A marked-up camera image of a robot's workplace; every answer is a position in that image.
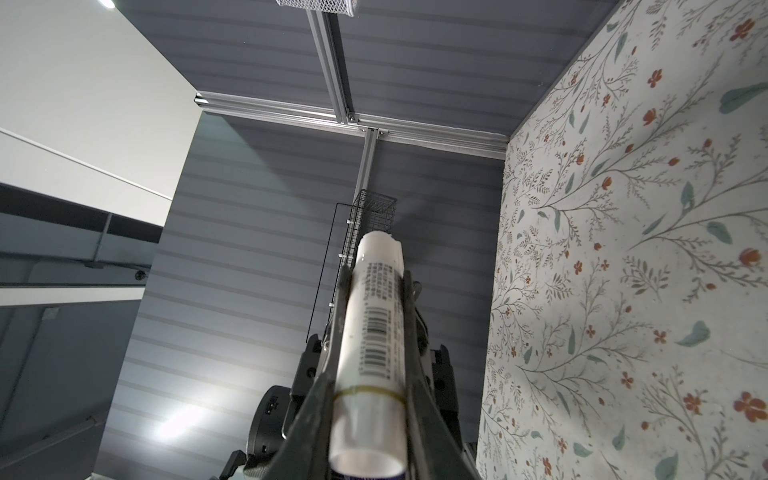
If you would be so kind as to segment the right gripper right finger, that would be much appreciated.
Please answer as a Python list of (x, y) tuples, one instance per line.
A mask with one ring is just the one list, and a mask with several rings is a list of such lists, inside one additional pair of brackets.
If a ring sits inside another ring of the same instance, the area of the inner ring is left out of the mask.
[(426, 382), (418, 347), (411, 273), (404, 272), (404, 365), (409, 479), (476, 479), (460, 451)]

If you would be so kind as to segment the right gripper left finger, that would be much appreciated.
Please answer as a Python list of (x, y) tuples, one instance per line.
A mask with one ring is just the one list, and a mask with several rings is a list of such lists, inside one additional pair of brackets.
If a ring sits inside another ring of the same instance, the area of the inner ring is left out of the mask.
[(344, 267), (336, 285), (337, 300), (322, 336), (314, 382), (283, 445), (262, 471), (261, 479), (331, 479), (329, 444), (333, 396), (351, 270)]

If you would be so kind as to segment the white glue stick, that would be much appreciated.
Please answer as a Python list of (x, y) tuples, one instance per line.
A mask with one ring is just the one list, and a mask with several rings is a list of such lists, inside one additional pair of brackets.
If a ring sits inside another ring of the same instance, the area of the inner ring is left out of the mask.
[(407, 468), (402, 245), (373, 231), (359, 243), (340, 345), (328, 447), (331, 469), (391, 479)]

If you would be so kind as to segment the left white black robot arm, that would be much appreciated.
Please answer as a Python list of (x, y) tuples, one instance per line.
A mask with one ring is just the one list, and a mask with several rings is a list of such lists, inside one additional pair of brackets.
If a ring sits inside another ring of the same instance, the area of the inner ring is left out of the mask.
[[(299, 410), (313, 385), (321, 356), (321, 340), (314, 334), (303, 352), (291, 387), (273, 386), (264, 394), (254, 415), (246, 449), (231, 453), (219, 479), (243, 479), (244, 469), (254, 467), (255, 477), (283, 445)], [(453, 366), (445, 346), (430, 351), (435, 403), (458, 449), (464, 449), (459, 421), (459, 402)]]

